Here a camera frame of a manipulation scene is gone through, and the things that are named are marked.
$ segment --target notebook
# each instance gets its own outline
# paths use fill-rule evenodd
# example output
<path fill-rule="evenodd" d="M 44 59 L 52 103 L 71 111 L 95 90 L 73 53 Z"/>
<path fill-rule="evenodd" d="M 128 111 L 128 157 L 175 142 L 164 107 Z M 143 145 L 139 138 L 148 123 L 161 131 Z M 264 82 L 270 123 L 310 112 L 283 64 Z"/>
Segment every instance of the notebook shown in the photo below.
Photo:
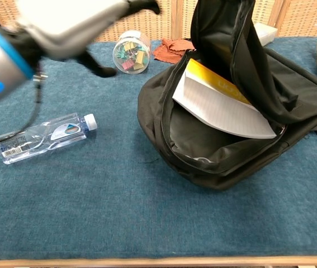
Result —
<path fill-rule="evenodd" d="M 173 99 L 201 122 L 246 138 L 276 137 L 268 121 L 223 77 L 191 59 Z"/>

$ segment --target woven wall panel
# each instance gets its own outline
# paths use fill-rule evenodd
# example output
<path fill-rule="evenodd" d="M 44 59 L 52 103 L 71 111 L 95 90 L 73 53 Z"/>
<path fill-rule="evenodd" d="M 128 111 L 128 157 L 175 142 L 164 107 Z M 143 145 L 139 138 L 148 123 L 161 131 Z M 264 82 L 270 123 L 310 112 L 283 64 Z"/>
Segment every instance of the woven wall panel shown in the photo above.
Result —
<path fill-rule="evenodd" d="M 282 19 L 279 36 L 317 36 L 317 0 L 292 0 Z"/>
<path fill-rule="evenodd" d="M 108 28 L 97 41 L 116 41 L 127 30 L 144 32 L 151 40 L 171 38 L 171 0 L 157 0 L 162 14 L 155 15 L 152 11 L 141 11 L 133 16 L 122 19 Z M 7 26 L 17 17 L 15 0 L 0 0 L 0 23 Z"/>
<path fill-rule="evenodd" d="M 184 0 L 183 3 L 183 23 L 182 23 L 182 37 L 190 38 L 191 23 L 194 10 L 198 0 Z M 253 22 L 260 22 L 268 24 L 270 14 L 274 5 L 274 0 L 256 0 L 253 11 Z"/>

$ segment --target blue tabletop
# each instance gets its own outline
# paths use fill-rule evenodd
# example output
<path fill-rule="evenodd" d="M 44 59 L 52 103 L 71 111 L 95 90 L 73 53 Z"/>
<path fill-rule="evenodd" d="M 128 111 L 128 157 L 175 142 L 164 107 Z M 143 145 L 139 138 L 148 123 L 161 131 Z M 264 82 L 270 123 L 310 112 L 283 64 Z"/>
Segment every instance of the blue tabletop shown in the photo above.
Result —
<path fill-rule="evenodd" d="M 153 48 L 160 42 L 153 42 Z M 113 66 L 114 43 L 90 47 Z M 317 75 L 317 38 L 269 47 Z M 137 120 L 143 84 L 169 66 L 98 78 L 74 61 L 44 61 L 36 123 L 93 113 L 96 135 L 5 165 L 0 160 L 0 260 L 317 255 L 317 135 L 235 187 L 216 192 L 180 177 Z M 32 83 L 0 102 L 0 134 L 34 108 Z"/>

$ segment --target orange cloth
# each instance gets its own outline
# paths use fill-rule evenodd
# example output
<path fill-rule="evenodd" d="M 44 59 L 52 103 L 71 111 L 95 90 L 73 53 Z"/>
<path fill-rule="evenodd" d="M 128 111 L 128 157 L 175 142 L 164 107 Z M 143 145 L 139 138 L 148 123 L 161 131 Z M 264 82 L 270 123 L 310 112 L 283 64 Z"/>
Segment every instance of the orange cloth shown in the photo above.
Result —
<path fill-rule="evenodd" d="M 192 42 L 184 39 L 163 39 L 162 44 L 153 51 L 153 55 L 155 60 L 175 64 L 181 60 L 187 49 L 194 49 Z"/>

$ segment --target black backpack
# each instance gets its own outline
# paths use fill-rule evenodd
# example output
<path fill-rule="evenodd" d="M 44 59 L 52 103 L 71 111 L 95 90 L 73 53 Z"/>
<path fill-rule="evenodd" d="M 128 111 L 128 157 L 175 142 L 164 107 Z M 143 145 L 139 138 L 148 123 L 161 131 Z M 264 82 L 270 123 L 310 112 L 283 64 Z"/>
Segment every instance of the black backpack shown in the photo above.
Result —
<path fill-rule="evenodd" d="M 191 23 L 195 50 L 152 77 L 138 97 L 141 128 L 167 164 L 191 182 L 227 189 L 317 131 L 317 77 L 262 47 L 254 0 L 199 0 Z M 235 84 L 269 121 L 273 139 L 234 136 L 199 121 L 172 99 L 189 59 Z"/>

